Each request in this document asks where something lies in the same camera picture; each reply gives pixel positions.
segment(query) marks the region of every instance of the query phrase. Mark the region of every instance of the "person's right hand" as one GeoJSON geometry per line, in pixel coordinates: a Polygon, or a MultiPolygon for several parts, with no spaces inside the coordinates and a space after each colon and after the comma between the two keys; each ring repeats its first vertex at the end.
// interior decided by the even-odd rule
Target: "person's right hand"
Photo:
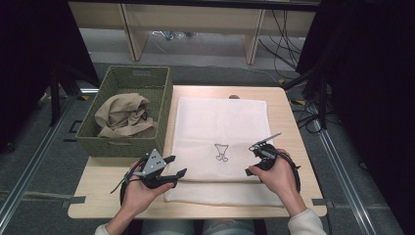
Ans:
{"type": "MultiPolygon", "coordinates": [[[[277,149],[277,151],[289,155],[283,149],[277,149]]],[[[306,206],[297,191],[293,170],[286,160],[277,158],[274,166],[269,170],[262,170],[251,165],[250,171],[258,176],[269,190],[278,195],[290,216],[305,211],[306,206]]]]}
{"type": "MultiPolygon", "coordinates": [[[[136,163],[131,164],[130,170],[139,170],[141,166],[134,168],[136,163]]],[[[166,183],[162,186],[150,189],[139,180],[137,175],[132,175],[126,186],[121,209],[129,211],[134,216],[145,211],[150,203],[159,195],[165,193],[174,186],[173,183],[166,183]]]]}

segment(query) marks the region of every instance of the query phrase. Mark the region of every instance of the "hand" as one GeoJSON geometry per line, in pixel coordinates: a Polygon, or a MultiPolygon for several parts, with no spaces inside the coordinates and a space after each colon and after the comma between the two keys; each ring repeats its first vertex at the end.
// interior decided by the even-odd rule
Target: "hand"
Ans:
{"type": "MultiPolygon", "coordinates": [[[[283,149],[277,149],[277,151],[289,155],[283,149]]],[[[250,171],[258,176],[271,192],[278,195],[290,216],[305,211],[306,206],[297,191],[293,170],[283,158],[277,158],[274,166],[269,170],[262,170],[251,165],[250,171]]]]}
{"type": "MultiPolygon", "coordinates": [[[[130,170],[136,170],[133,169],[135,164],[131,164],[130,170]]],[[[107,232],[112,235],[121,234],[137,214],[145,211],[156,197],[174,186],[173,183],[166,183],[159,188],[149,189],[141,180],[135,179],[139,177],[132,175],[125,189],[121,209],[106,225],[107,232]]]]}

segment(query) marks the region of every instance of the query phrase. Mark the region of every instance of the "metal rail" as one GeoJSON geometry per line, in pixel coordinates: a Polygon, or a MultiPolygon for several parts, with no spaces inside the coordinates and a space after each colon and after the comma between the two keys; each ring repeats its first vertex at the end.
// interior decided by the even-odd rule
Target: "metal rail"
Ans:
{"type": "MultiPolygon", "coordinates": [[[[310,105],[310,110],[315,114],[317,113],[317,109],[313,104],[310,105]]],[[[314,122],[314,125],[317,129],[320,129],[320,123],[318,122],[318,120],[314,122]]],[[[327,129],[321,129],[320,139],[323,143],[324,148],[327,151],[333,169],[339,178],[340,184],[342,185],[342,188],[345,192],[346,198],[348,200],[351,210],[354,213],[360,230],[363,234],[378,234],[369,215],[369,212],[366,210],[362,200],[360,199],[356,189],[354,188],[353,183],[351,182],[350,177],[347,174],[346,168],[332,142],[332,139],[327,129]]]]}
{"type": "Polygon", "coordinates": [[[57,134],[58,130],[61,127],[62,121],[67,114],[69,108],[76,100],[76,96],[69,96],[63,105],[63,113],[61,117],[57,120],[54,126],[50,126],[45,136],[42,139],[39,147],[36,149],[35,153],[30,159],[30,162],[23,171],[23,174],[19,178],[18,183],[15,185],[9,196],[7,197],[5,203],[3,204],[0,210],[0,234],[3,234],[6,229],[7,224],[15,213],[24,192],[26,191],[28,185],[36,174],[37,170],[40,168],[40,165],[43,162],[46,154],[48,153],[52,142],[57,134]]]}

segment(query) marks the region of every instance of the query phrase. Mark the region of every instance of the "wooden table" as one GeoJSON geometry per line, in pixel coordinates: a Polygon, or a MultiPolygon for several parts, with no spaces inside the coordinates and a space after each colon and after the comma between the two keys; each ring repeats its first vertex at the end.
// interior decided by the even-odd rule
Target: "wooden table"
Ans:
{"type": "MultiPolygon", "coordinates": [[[[277,148],[287,150],[294,162],[300,165],[301,195],[305,204],[319,216],[327,212],[325,205],[314,206],[313,199],[322,199],[321,191],[304,148],[285,91],[276,87],[236,86],[174,86],[165,137],[163,156],[171,154],[177,101],[179,97],[223,98],[237,95],[241,99],[264,100],[267,103],[268,119],[272,133],[283,134],[274,140],[277,148]]],[[[119,189],[110,192],[119,183],[135,159],[89,158],[79,181],[75,197],[85,196],[83,204],[72,204],[72,218],[111,218],[119,209],[119,189]]],[[[140,218],[260,218],[289,216],[285,209],[275,207],[215,207],[206,205],[167,203],[163,195],[156,198],[150,207],[139,214],[140,218]]]]}

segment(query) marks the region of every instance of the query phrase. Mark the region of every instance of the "gray carpet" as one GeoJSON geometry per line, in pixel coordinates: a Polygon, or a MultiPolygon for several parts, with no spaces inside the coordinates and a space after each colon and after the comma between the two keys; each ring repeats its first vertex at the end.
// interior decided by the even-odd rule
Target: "gray carpet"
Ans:
{"type": "MultiPolygon", "coordinates": [[[[95,64],[101,79],[108,66],[108,64],[95,64]]],[[[171,67],[171,74],[174,84],[195,85],[279,86],[275,77],[281,77],[274,70],[253,71],[215,67],[171,67]]],[[[288,71],[283,75],[297,76],[296,73],[288,71]]],[[[301,87],[296,87],[287,94],[289,99],[299,100],[300,92],[301,87]]],[[[70,107],[51,149],[28,187],[28,192],[73,195],[88,155],[78,143],[70,141],[74,138],[74,133],[70,130],[75,121],[83,119],[92,99],[93,96],[87,101],[76,100],[70,107]]],[[[303,111],[304,106],[292,105],[292,109],[303,111]]],[[[299,119],[304,118],[305,114],[295,112],[295,116],[299,119]]],[[[335,116],[329,119],[332,122],[339,122],[335,116]]],[[[43,109],[34,112],[23,126],[15,143],[17,150],[0,156],[0,191],[3,192],[0,198],[1,204],[7,192],[13,189],[36,146],[43,138],[49,120],[50,101],[46,101],[43,109]]],[[[370,174],[359,167],[359,157],[346,132],[340,125],[331,122],[328,122],[328,130],[359,196],[373,218],[378,233],[402,234],[370,174]]],[[[326,232],[361,234],[319,134],[310,133],[304,127],[300,129],[300,133],[323,196],[329,203],[328,215],[321,218],[326,232]]],[[[105,219],[69,218],[67,202],[68,200],[65,199],[23,199],[4,234],[93,234],[99,224],[106,222],[105,219]]],[[[289,234],[287,221],[287,218],[265,219],[268,234],[289,234]]]]}

